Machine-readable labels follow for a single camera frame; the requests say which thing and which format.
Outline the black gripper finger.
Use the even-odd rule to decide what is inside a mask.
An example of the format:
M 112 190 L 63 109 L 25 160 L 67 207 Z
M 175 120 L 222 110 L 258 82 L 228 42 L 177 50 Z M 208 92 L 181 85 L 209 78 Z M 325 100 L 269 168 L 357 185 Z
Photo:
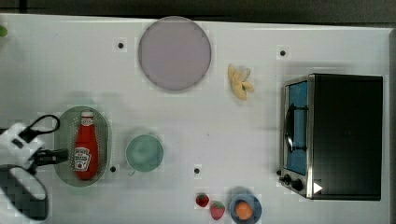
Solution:
M 36 165 L 58 164 L 68 160 L 68 149 L 61 148 L 56 150 L 44 149 L 35 154 L 34 162 Z

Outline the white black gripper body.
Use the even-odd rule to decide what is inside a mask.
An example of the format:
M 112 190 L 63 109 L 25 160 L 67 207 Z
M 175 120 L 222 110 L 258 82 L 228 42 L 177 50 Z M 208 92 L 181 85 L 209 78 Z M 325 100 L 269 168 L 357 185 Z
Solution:
M 34 163 L 34 155 L 44 146 L 44 142 L 34 137 L 30 142 L 20 137 L 27 129 L 23 123 L 15 123 L 0 135 L 0 163 L 17 165 L 29 169 Z

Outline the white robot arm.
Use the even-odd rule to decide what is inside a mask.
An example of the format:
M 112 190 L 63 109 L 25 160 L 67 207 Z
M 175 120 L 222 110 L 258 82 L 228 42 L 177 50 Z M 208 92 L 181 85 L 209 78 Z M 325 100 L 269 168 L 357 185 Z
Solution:
M 36 168 L 67 161 L 68 150 L 44 149 L 40 134 L 23 123 L 1 131 L 1 224 L 43 224 L 49 216 L 49 195 Z

